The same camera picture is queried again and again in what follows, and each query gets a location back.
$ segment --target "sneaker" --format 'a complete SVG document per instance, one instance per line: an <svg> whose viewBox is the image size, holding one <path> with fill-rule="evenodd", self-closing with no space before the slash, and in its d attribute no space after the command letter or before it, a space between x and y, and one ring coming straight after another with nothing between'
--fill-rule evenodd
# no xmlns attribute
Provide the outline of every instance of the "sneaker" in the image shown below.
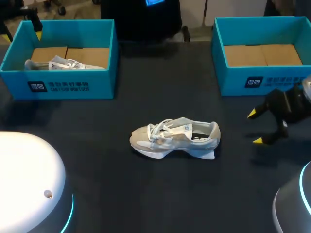
<svg viewBox="0 0 311 233"><path fill-rule="evenodd" d="M104 69L98 66L86 65L72 59L55 56L50 62L36 63L32 60L25 62L25 70L71 70L71 69Z"/></svg>
<svg viewBox="0 0 311 233"><path fill-rule="evenodd" d="M220 142L216 122L207 123L179 118L149 124L131 133L131 146L143 155L162 159L174 150L183 150L193 157L214 159Z"/></svg>

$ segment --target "blue box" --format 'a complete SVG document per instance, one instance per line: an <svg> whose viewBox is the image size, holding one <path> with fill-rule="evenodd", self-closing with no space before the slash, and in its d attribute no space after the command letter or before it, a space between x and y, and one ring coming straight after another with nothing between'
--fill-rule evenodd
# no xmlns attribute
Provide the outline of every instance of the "blue box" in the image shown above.
<svg viewBox="0 0 311 233"><path fill-rule="evenodd" d="M19 25L0 66L2 76L16 100L112 99L117 73L118 41L113 20L47 20L38 41L31 21ZM24 71L35 48L109 48L106 70ZM74 83L68 88L51 87L51 83ZM33 92L31 84L42 84Z"/></svg>
<svg viewBox="0 0 311 233"><path fill-rule="evenodd" d="M224 46L264 44L294 44L303 65L228 65ZM216 18L212 57L222 96L266 95L275 88L285 91L311 74L311 24L306 17Z"/></svg>

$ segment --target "shoe sole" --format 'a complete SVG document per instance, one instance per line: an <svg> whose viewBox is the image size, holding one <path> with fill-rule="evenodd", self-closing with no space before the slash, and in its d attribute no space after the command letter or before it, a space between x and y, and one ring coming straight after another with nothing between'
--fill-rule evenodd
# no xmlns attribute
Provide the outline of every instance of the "shoe sole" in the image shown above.
<svg viewBox="0 0 311 233"><path fill-rule="evenodd" d="M134 150L138 151L139 153L149 158L153 158L153 159L163 159L166 155L168 155L169 153L175 150L182 150L188 153L189 155L191 155L192 157L199 158L199 159L215 159L214 150L190 150L188 148L178 148L175 150L168 150L165 152L156 153L156 152L148 152L148 151L137 149L133 145L131 146L134 148Z"/></svg>

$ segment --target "glowing blue light ring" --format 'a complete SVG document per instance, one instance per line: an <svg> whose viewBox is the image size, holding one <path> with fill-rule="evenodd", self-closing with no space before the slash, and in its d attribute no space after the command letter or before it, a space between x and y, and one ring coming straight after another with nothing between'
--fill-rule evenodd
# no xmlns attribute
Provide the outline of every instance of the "glowing blue light ring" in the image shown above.
<svg viewBox="0 0 311 233"><path fill-rule="evenodd" d="M305 204L305 206L306 206L306 208L307 208L309 214L311 215L311 208L310 208L310 206L309 206L309 204L308 204L308 201L307 201L307 199L306 199L306 196L305 196L305 193L304 193L303 187L302 187L302 177L303 177L303 173L304 173L304 171L305 171L305 169L306 169L306 167L307 167L307 165L308 165L309 163L310 163L310 162L308 162L308 163L303 167L303 169L301 170L300 177L299 177L299 188L300 188L300 193L301 193L301 197L302 197L303 203Z"/></svg>
<svg viewBox="0 0 311 233"><path fill-rule="evenodd" d="M62 231L60 233L64 233L65 232L65 230L66 230L66 228L67 228L67 226L68 226L68 224L70 222L72 213L73 213L73 195L72 195L72 207L71 207L71 212L70 212L69 218L68 218L68 220L66 222L66 225L64 226L64 228L62 229Z"/></svg>

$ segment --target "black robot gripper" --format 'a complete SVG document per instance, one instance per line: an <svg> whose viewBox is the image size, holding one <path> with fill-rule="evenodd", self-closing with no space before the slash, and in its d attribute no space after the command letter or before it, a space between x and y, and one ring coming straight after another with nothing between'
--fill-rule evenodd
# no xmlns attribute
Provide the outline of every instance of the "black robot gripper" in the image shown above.
<svg viewBox="0 0 311 233"><path fill-rule="evenodd" d="M248 115L248 119L256 119L266 111L270 111L276 119L277 130L263 135L253 143L271 145L280 138L287 138L287 124L295 124L311 116L311 103L308 100L301 82L286 92L273 90L265 97L263 104L256 106Z"/></svg>

